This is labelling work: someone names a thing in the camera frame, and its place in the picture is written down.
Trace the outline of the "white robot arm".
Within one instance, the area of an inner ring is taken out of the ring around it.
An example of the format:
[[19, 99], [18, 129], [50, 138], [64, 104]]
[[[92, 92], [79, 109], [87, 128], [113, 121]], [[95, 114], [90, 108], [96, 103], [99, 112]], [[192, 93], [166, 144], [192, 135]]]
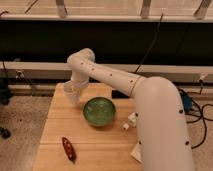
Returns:
[[67, 59], [75, 97], [94, 78], [134, 99], [143, 171], [196, 171], [185, 112], [176, 86], [163, 77], [143, 77], [95, 62], [84, 48]]

